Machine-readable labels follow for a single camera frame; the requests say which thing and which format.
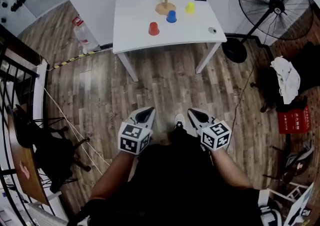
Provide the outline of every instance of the fan base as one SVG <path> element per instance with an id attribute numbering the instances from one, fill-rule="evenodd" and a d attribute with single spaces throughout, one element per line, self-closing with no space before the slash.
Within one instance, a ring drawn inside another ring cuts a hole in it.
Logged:
<path id="1" fill-rule="evenodd" d="M 235 63 L 242 63 L 247 58 L 245 46 L 235 38 L 227 38 L 226 43 L 222 44 L 224 54 Z"/>

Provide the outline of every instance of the white cloth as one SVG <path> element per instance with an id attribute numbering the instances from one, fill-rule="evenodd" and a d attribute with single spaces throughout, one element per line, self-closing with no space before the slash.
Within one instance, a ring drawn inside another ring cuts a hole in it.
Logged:
<path id="1" fill-rule="evenodd" d="M 283 103 L 290 104 L 298 95 L 300 75 L 291 62 L 283 57 L 275 58 L 274 61 L 271 62 L 271 67 L 274 68 L 278 76 L 279 92 L 283 97 Z"/>

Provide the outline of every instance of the red crate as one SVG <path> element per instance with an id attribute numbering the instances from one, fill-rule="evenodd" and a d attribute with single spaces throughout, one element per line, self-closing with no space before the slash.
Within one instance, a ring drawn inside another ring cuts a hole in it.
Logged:
<path id="1" fill-rule="evenodd" d="M 308 105 L 304 110 L 292 109 L 287 112 L 278 112 L 279 132 L 306 133 L 311 128 Z"/>

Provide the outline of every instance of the wooden mug tree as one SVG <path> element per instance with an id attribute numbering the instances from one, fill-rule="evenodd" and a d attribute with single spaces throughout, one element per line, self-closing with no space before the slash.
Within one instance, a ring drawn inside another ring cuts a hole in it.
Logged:
<path id="1" fill-rule="evenodd" d="M 172 3 L 168 3 L 168 0 L 164 0 L 164 3 L 160 3 L 156 6 L 155 11 L 160 15 L 168 15 L 169 11 L 175 11 L 176 7 Z"/>

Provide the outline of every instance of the person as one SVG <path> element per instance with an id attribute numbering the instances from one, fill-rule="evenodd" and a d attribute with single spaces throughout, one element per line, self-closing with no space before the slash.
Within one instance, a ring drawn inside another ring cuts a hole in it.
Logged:
<path id="1" fill-rule="evenodd" d="M 89 215 L 89 226 L 262 225 L 259 191 L 244 172 L 222 148 L 210 152 L 202 148 L 199 137 L 187 134 L 182 114 L 174 123 L 171 144 L 148 146 L 129 182 L 135 157 L 120 151 L 75 220 Z"/>

